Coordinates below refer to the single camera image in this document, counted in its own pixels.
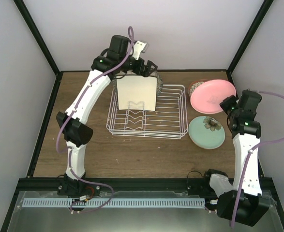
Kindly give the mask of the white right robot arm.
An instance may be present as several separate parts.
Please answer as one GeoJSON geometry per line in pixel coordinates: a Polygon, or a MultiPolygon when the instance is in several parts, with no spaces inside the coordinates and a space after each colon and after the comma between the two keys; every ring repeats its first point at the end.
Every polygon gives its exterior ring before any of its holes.
{"type": "Polygon", "coordinates": [[[232,95],[220,103],[227,115],[227,125],[235,150],[234,180],[217,170],[209,170],[202,182],[202,190],[216,194],[216,212],[221,218],[253,227],[268,211],[270,203],[263,198],[259,182],[258,149],[261,125],[255,121],[256,110],[262,97],[259,93],[244,90],[240,98],[232,95]]]}

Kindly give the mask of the teal plate with flower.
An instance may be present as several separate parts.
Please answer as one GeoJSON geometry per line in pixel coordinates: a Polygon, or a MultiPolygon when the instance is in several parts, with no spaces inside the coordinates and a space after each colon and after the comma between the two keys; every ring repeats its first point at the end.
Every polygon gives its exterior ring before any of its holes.
{"type": "Polygon", "coordinates": [[[219,148],[225,141],[222,124],[210,116],[194,118],[189,124],[188,134],[192,142],[203,149],[219,148]]]}

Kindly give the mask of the cream square plate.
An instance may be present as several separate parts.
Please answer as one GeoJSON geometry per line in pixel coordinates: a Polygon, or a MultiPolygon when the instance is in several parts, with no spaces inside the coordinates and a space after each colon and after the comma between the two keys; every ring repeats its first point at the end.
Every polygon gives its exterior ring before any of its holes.
{"type": "Polygon", "coordinates": [[[119,110],[155,111],[157,78],[138,75],[117,80],[119,110]]]}

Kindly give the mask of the pink round plate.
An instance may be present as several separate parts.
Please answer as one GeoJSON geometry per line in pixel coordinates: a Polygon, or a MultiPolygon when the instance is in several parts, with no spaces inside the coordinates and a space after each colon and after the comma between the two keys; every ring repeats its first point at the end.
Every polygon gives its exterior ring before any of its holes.
{"type": "Polygon", "coordinates": [[[236,96],[232,83],[222,79],[208,80],[200,85],[189,97],[193,109],[203,114],[222,112],[220,103],[232,95],[236,96]]]}

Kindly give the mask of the floral plate with orange rim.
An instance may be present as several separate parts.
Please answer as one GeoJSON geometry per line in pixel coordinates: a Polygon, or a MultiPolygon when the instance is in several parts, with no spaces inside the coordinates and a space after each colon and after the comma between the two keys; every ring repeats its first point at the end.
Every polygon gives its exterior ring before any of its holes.
{"type": "Polygon", "coordinates": [[[189,97],[192,95],[192,93],[203,83],[207,82],[207,80],[202,79],[202,80],[198,80],[198,81],[194,81],[192,82],[189,87],[188,87],[188,95],[189,97]]]}

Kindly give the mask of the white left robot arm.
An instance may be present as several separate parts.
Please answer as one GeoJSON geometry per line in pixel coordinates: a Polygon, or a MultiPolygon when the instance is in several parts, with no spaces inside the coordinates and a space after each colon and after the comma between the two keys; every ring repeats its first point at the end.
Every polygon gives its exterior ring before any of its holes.
{"type": "Polygon", "coordinates": [[[93,136],[93,130],[86,125],[90,112],[118,73],[133,72],[149,77],[157,70],[157,65],[150,60],[145,62],[140,56],[147,47],[147,42],[136,41],[133,36],[114,35],[109,47],[93,60],[88,78],[76,99],[65,112],[56,115],[60,127],[58,135],[64,136],[67,146],[65,175],[71,179],[68,188],[74,195],[81,195],[86,189],[81,178],[85,175],[86,146],[93,136]]]}

